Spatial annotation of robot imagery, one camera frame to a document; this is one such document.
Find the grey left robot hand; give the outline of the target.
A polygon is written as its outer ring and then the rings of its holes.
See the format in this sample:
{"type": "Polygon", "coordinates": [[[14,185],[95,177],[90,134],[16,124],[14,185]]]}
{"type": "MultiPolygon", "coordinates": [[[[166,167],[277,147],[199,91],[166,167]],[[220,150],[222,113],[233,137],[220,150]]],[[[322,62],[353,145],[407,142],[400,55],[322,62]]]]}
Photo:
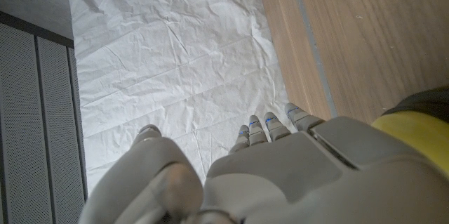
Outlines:
{"type": "Polygon", "coordinates": [[[81,223],[447,223],[448,176],[367,124],[294,104],[240,129],[205,180],[152,124],[104,175],[81,223]]]}

